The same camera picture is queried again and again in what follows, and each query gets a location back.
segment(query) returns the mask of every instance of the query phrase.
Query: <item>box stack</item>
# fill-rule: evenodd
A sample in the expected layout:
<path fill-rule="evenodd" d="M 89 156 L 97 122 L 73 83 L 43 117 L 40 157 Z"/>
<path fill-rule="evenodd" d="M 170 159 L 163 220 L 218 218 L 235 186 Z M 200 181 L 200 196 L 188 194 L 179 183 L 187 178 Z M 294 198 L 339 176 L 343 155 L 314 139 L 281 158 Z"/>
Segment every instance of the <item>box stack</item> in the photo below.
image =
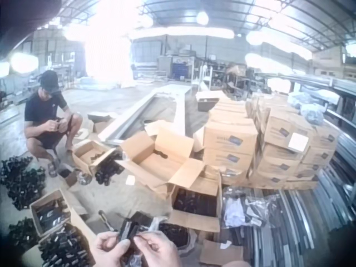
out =
<path fill-rule="evenodd" d="M 338 132 L 328 125 L 312 126 L 285 97 L 253 96 L 252 114 L 259 142 L 248 186 L 266 189 L 312 189 L 316 174 L 329 163 Z"/>
<path fill-rule="evenodd" d="M 209 111 L 207 124 L 196 132 L 194 151 L 204 149 L 203 162 L 220 169 L 223 184 L 236 184 L 246 179 L 257 135 L 245 102 L 220 100 Z"/>

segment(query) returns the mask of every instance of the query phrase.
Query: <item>leg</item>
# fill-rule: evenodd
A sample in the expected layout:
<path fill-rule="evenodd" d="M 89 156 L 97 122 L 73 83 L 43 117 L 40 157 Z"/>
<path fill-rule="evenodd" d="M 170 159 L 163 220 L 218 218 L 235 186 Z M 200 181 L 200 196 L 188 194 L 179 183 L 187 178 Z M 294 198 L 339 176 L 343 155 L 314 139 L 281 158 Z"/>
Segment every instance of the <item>leg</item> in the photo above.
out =
<path fill-rule="evenodd" d="M 40 140 L 37 140 L 36 138 L 29 138 L 26 141 L 26 145 L 29 152 L 36 158 L 48 159 L 50 162 L 54 162 L 53 156 L 47 152 Z"/>
<path fill-rule="evenodd" d="M 83 122 L 83 117 L 78 113 L 74 113 L 72 116 L 71 130 L 67 135 L 67 142 L 66 142 L 67 150 L 72 150 L 73 139 L 76 133 L 78 133 L 80 126 L 82 125 L 82 122 Z"/>

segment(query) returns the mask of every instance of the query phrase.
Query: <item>hand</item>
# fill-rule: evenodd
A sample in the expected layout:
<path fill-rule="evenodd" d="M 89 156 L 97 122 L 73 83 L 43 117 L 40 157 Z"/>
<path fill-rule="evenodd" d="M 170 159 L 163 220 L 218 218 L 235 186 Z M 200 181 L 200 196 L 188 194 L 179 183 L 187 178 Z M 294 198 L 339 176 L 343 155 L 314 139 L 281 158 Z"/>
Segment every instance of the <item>hand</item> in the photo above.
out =
<path fill-rule="evenodd" d="M 98 267 L 121 267 L 120 258 L 130 246 L 129 239 L 117 243 L 117 232 L 105 232 L 96 236 L 90 251 Z"/>
<path fill-rule="evenodd" d="M 177 247 L 161 231 L 140 233 L 133 240 L 149 267 L 182 267 Z"/>
<path fill-rule="evenodd" d="M 42 125 L 45 132 L 56 132 L 58 130 L 58 122 L 54 120 L 48 120 Z"/>
<path fill-rule="evenodd" d="M 68 129 L 68 121 L 67 119 L 63 118 L 58 123 L 58 132 L 62 134 L 65 131 L 67 131 L 67 129 Z"/>

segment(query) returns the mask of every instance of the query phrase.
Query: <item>black cap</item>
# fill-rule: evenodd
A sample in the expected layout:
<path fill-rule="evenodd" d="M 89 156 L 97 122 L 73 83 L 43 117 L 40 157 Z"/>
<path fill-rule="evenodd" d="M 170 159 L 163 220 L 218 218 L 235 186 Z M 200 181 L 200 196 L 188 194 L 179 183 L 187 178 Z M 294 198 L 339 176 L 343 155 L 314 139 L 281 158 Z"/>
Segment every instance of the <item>black cap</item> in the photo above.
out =
<path fill-rule="evenodd" d="M 53 94 L 59 92 L 58 76 L 55 71 L 45 71 L 39 81 L 41 87 L 48 93 Z"/>

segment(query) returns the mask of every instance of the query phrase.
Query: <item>clear plastic bag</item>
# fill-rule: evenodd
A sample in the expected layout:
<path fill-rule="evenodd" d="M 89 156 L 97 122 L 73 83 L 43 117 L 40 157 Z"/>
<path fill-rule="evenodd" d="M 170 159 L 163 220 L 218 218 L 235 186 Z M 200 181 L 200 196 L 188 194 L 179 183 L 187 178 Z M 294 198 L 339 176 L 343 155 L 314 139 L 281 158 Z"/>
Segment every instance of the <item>clear plastic bag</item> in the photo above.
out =
<path fill-rule="evenodd" d="M 288 103 L 297 110 L 299 110 L 303 104 L 310 104 L 313 102 L 314 100 L 310 94 L 305 92 L 293 92 L 288 95 Z"/>
<path fill-rule="evenodd" d="M 239 226 L 276 227 L 269 218 L 278 212 L 276 200 L 279 195 L 267 197 L 247 196 L 239 187 L 224 189 L 222 207 L 222 228 Z"/>
<path fill-rule="evenodd" d="M 322 125 L 324 122 L 325 108 L 318 104 L 304 104 L 300 108 L 300 114 L 313 125 Z"/>

